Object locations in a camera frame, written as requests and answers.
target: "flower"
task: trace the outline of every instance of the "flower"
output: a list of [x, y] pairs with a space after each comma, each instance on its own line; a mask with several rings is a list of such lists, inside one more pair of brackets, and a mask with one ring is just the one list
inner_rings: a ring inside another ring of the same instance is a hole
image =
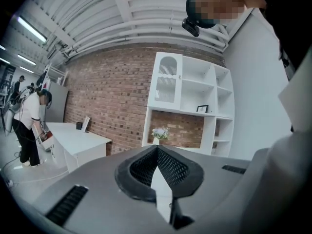
[[152, 135], [157, 139], [167, 139], [169, 136], [169, 129], [167, 127], [154, 128]]

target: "person in white shirt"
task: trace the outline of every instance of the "person in white shirt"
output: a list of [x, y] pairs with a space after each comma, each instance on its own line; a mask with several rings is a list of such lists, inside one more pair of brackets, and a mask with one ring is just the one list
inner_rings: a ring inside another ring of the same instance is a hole
[[20, 105], [19, 112], [13, 117], [12, 126], [21, 145], [20, 161], [25, 166], [37, 166], [42, 164], [39, 159], [36, 138], [32, 131], [32, 125], [35, 125], [38, 134], [42, 140], [47, 136], [42, 130], [39, 118], [40, 105], [48, 105], [52, 102], [52, 95], [49, 91], [43, 89], [31, 94]]

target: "white cable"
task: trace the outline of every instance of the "white cable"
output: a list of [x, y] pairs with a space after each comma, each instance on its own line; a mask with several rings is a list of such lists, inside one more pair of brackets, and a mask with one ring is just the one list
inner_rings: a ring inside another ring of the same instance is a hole
[[42, 178], [42, 179], [37, 179], [37, 180], [30, 180], [30, 181], [21, 181], [21, 182], [14, 182], [14, 184], [23, 184], [23, 183], [31, 183], [31, 182], [38, 182], [38, 181], [44, 181], [44, 180], [49, 180], [49, 179], [53, 179], [53, 178], [56, 178], [56, 177], [60, 177], [62, 175], [64, 175], [65, 173], [67, 173], [67, 171], [65, 171], [64, 173], [62, 174], [59, 174], [59, 175], [56, 175], [54, 177], [50, 177], [50, 178]]

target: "white shoe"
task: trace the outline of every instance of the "white shoe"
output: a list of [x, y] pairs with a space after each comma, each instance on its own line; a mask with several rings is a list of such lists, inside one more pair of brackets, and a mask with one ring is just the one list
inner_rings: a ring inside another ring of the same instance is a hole
[[40, 159], [39, 162], [40, 162], [40, 163], [39, 163], [38, 165], [34, 165], [34, 166], [32, 166], [32, 167], [36, 167], [36, 166], [39, 166], [39, 165], [42, 165], [42, 164], [43, 164], [43, 160], [42, 160], [42, 159]]
[[24, 163], [22, 163], [24, 166], [30, 166], [30, 162], [29, 161], [26, 161]]

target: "white wall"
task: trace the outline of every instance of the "white wall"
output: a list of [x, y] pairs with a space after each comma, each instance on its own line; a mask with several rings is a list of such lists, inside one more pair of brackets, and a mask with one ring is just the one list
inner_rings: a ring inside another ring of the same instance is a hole
[[22, 70], [21, 68], [16, 68], [13, 74], [12, 82], [17, 82], [20, 76], [25, 76], [26, 81], [22, 82], [19, 86], [19, 90], [21, 91], [22, 88], [29, 86], [32, 82], [36, 85], [36, 82], [39, 76], [35, 76], [32, 73]]
[[279, 42], [263, 20], [251, 14], [224, 52], [233, 79], [234, 134], [229, 157], [251, 160], [260, 148], [290, 134], [290, 120], [278, 99], [288, 84]]

